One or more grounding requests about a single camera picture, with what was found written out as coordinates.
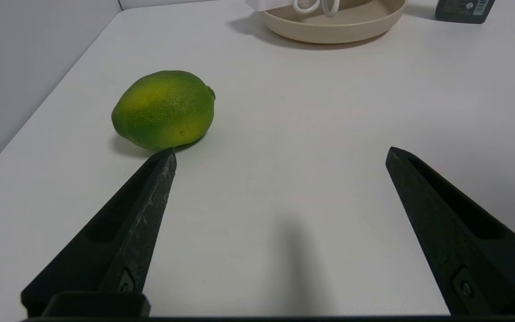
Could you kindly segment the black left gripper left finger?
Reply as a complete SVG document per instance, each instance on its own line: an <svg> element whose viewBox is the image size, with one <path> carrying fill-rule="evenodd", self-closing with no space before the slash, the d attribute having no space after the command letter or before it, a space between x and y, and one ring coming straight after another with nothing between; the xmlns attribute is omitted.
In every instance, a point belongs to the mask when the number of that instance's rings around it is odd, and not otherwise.
<svg viewBox="0 0 515 322"><path fill-rule="evenodd" d="M27 316L149 316L143 289L176 169L173 148L147 159L23 289Z"/></svg>

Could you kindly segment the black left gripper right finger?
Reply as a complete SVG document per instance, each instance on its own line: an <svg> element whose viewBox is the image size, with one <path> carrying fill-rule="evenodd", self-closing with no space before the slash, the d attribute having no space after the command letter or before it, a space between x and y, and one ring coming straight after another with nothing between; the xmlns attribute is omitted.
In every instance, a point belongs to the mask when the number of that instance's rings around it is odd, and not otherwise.
<svg viewBox="0 0 515 322"><path fill-rule="evenodd" d="M419 157L386 168L453 316L515 316L515 233Z"/></svg>

